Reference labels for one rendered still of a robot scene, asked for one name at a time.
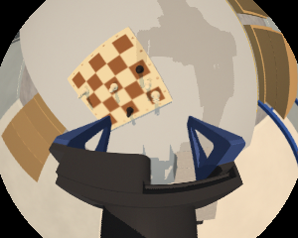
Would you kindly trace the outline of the white pawn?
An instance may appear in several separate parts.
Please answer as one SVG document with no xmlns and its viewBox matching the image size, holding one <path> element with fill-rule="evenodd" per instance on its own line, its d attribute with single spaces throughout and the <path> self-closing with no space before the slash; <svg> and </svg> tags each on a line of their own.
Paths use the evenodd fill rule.
<svg viewBox="0 0 298 238">
<path fill-rule="evenodd" d="M 112 83 L 111 86 L 110 86 L 110 88 L 109 88 L 109 92 L 113 92 L 117 88 L 118 88 L 118 85 L 116 83 Z"/>
<path fill-rule="evenodd" d="M 143 85 L 145 86 L 145 89 L 149 89 L 150 86 L 151 86 L 151 81 L 150 80 L 145 80 L 144 83 L 143 83 Z"/>
</svg>

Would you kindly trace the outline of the brown and cream chessboard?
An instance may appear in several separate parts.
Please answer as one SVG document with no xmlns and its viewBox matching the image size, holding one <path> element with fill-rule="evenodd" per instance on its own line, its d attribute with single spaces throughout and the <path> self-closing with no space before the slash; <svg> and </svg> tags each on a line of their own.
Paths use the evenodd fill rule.
<svg viewBox="0 0 298 238">
<path fill-rule="evenodd" d="M 143 72 L 137 73 L 136 66 Z M 151 81 L 149 90 L 143 85 Z M 95 49 L 73 71 L 69 83 L 79 95 L 84 88 L 88 95 L 81 98 L 97 119 L 110 116 L 111 130 L 127 123 L 172 100 L 154 64 L 131 32 L 129 27 L 118 32 Z M 112 83 L 118 88 L 110 93 Z M 154 103 L 151 93 L 160 93 L 159 103 Z M 133 108 L 130 118 L 128 107 Z"/>
</svg>

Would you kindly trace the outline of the black chess pawn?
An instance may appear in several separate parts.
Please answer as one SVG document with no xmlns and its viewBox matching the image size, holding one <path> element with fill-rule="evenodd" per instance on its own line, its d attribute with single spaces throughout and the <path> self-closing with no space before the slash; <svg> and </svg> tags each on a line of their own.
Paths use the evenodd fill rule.
<svg viewBox="0 0 298 238">
<path fill-rule="evenodd" d="M 136 66 L 136 72 L 137 73 L 141 73 L 141 72 L 143 72 L 143 70 L 144 70 L 144 67 L 142 65 Z"/>
<path fill-rule="evenodd" d="M 127 111 L 127 115 L 126 116 L 129 118 L 131 116 L 131 113 L 133 113 L 133 108 L 132 107 L 128 107 L 126 109 L 126 111 Z"/>
</svg>

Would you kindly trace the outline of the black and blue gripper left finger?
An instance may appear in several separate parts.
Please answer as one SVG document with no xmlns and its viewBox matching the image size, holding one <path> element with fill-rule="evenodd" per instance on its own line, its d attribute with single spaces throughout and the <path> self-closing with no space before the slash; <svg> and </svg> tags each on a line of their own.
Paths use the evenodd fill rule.
<svg viewBox="0 0 298 238">
<path fill-rule="evenodd" d="M 85 150 L 85 143 L 103 129 L 95 151 L 106 152 L 110 137 L 111 126 L 111 119 L 108 115 L 92 123 L 57 136 L 53 143 L 63 144 L 67 145 L 68 147 Z"/>
</svg>

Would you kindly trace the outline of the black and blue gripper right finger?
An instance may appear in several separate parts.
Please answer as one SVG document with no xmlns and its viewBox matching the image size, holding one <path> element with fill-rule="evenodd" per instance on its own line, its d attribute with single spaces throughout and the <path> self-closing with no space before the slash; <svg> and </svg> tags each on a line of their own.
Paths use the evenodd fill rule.
<svg viewBox="0 0 298 238">
<path fill-rule="evenodd" d="M 196 180 L 206 179 L 218 165 L 234 161 L 245 146 L 242 137 L 193 116 L 189 116 L 187 128 Z M 196 130 L 214 144 L 208 157 L 201 146 Z"/>
</svg>

